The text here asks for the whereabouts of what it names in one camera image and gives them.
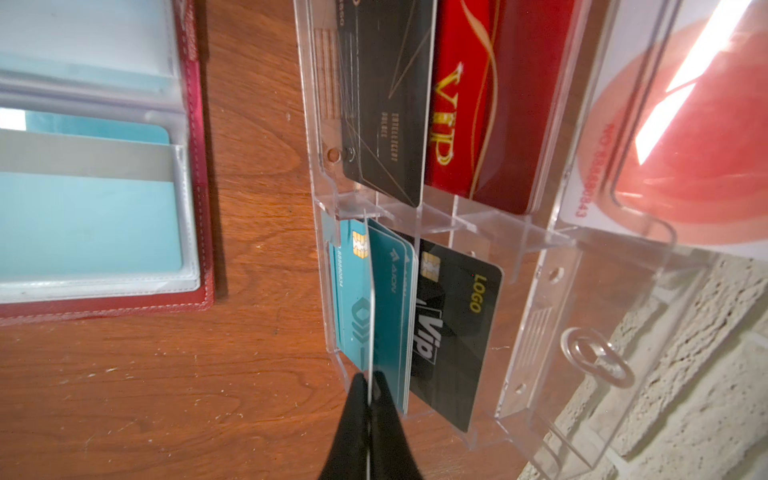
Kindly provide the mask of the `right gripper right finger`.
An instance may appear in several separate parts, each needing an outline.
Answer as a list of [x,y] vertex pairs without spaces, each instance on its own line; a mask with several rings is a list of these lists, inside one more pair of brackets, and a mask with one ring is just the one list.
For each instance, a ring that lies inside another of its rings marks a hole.
[[372,377],[370,402],[370,478],[423,478],[407,443],[393,395],[383,372]]

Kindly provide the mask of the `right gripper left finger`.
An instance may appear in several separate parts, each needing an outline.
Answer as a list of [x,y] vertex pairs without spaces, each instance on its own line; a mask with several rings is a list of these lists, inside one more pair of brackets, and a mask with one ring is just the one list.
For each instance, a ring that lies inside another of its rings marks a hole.
[[321,480],[365,480],[368,476],[368,383],[362,373],[351,380],[343,412]]

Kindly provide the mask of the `clear acrylic card display stand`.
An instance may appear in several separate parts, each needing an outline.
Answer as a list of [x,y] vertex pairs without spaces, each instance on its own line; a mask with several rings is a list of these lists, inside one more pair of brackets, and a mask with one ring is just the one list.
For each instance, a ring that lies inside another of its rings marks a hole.
[[767,257],[563,222],[563,192],[615,1],[586,1],[535,210],[514,215],[424,186],[411,207],[348,179],[336,4],[294,5],[325,342],[347,392],[328,245],[372,218],[498,266],[503,283],[468,432],[410,390],[398,411],[424,478],[722,479],[767,475]]

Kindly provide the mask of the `red leather card holder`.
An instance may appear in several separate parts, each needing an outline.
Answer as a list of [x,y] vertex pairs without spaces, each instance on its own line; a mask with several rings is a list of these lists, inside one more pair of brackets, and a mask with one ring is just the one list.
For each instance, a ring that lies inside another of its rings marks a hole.
[[1,322],[204,310],[195,5],[1,5]]

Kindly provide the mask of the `black logo Vip card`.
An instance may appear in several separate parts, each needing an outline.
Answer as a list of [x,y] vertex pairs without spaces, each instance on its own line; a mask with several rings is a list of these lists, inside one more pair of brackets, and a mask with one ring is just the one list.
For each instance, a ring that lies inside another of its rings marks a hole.
[[491,263],[423,239],[410,390],[468,432],[503,283]]

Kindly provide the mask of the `teal VIP card in stand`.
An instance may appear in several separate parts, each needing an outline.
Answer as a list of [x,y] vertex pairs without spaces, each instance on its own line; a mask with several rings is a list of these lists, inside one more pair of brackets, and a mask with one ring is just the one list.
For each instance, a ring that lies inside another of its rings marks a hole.
[[396,409],[408,412],[415,309],[414,247],[367,220],[375,294],[373,369],[384,374]]

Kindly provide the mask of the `red VIP card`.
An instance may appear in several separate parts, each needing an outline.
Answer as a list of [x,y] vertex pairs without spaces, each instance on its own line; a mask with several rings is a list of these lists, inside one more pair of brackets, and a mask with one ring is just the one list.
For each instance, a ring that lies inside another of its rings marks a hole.
[[425,183],[533,212],[586,1],[438,4]]

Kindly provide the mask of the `red white patterned card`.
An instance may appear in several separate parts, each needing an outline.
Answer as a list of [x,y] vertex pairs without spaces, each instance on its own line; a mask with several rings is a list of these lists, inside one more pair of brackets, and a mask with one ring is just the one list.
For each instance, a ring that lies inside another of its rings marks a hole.
[[559,217],[765,260],[767,5],[615,1]]

